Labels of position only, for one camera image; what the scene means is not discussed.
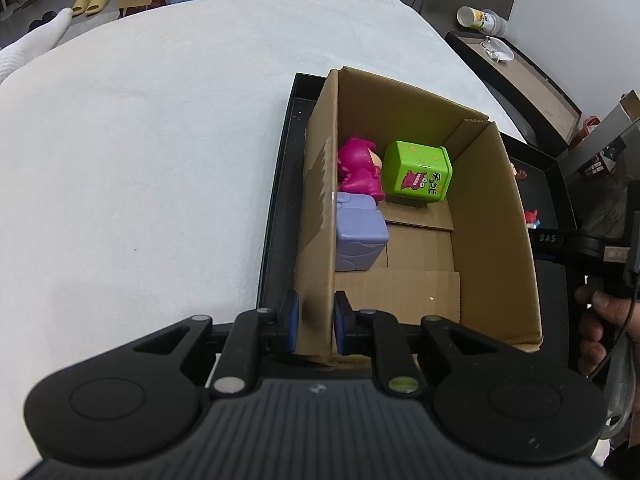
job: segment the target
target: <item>pink figurine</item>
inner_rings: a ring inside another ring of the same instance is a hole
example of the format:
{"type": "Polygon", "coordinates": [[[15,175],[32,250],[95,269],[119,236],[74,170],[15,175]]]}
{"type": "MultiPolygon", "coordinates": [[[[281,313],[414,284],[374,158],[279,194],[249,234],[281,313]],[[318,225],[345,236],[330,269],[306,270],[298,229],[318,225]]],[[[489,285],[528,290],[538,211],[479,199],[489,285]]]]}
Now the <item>pink figurine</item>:
{"type": "Polygon", "coordinates": [[[338,189],[346,193],[371,195],[376,202],[384,200],[380,169],[382,161],[373,153],[376,145],[370,140],[349,137],[338,150],[338,174],[342,178],[338,189]]]}

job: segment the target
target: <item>red figurine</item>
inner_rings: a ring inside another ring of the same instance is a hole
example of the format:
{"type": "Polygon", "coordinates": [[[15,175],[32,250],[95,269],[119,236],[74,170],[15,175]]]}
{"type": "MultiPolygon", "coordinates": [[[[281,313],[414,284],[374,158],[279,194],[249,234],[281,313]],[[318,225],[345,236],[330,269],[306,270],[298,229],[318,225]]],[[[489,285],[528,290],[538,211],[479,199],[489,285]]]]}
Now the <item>red figurine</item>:
{"type": "Polygon", "coordinates": [[[524,221],[529,229],[537,228],[540,225],[540,220],[538,220],[538,210],[534,209],[533,211],[525,211],[524,221]]]}
{"type": "Polygon", "coordinates": [[[373,150],[375,143],[349,137],[338,150],[338,175],[342,181],[338,189],[346,193],[371,195],[376,202],[384,200],[380,169],[382,161],[373,150]]]}
{"type": "Polygon", "coordinates": [[[527,172],[524,170],[516,170],[516,167],[511,164],[511,171],[513,171],[513,176],[516,180],[524,180],[527,177],[527,172]]]}

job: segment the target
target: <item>human hand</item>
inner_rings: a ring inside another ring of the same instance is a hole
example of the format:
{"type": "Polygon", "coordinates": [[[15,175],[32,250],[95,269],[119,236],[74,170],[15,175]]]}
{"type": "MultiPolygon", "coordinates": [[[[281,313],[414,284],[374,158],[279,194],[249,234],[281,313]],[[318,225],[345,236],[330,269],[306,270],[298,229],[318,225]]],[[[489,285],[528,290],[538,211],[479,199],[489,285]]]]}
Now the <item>human hand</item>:
{"type": "MultiPolygon", "coordinates": [[[[602,319],[622,327],[629,312],[631,300],[621,300],[605,294],[600,290],[593,290],[588,285],[575,291],[575,299],[582,304],[591,303],[592,309],[585,312],[580,320],[580,359],[578,369],[588,375],[607,355],[607,349],[600,343],[604,334],[602,319]]],[[[636,306],[633,317],[626,330],[634,344],[636,362],[636,401],[633,408],[633,422],[629,435],[629,447],[640,444],[640,308],[636,306]]]]}

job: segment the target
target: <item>yellow slipper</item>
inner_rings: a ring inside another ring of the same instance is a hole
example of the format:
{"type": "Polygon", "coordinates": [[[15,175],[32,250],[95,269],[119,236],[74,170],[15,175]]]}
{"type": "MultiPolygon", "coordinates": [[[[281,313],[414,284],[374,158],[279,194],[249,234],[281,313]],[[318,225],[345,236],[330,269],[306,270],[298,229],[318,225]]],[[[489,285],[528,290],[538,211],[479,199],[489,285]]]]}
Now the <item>yellow slipper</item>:
{"type": "Polygon", "coordinates": [[[104,9],[106,4],[109,3],[109,0],[91,0],[89,2],[89,6],[86,8],[85,14],[87,16],[91,16],[92,14],[97,14],[101,10],[104,9]]]}
{"type": "Polygon", "coordinates": [[[71,7],[71,10],[73,11],[72,16],[79,16],[85,12],[86,8],[89,6],[89,1],[90,0],[76,0],[74,6],[71,7]]]}

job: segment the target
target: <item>white bed sheet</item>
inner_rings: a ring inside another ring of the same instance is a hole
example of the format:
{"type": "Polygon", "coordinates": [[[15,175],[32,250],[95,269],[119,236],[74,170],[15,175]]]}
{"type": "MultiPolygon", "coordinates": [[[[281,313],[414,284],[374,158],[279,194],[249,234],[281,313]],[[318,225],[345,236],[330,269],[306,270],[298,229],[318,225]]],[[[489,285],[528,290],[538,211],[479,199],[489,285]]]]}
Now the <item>white bed sheet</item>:
{"type": "Polygon", "coordinates": [[[201,0],[62,44],[0,86],[0,478],[37,453],[44,375],[255,305],[296,72],[353,66],[516,127],[397,0],[201,0]]]}

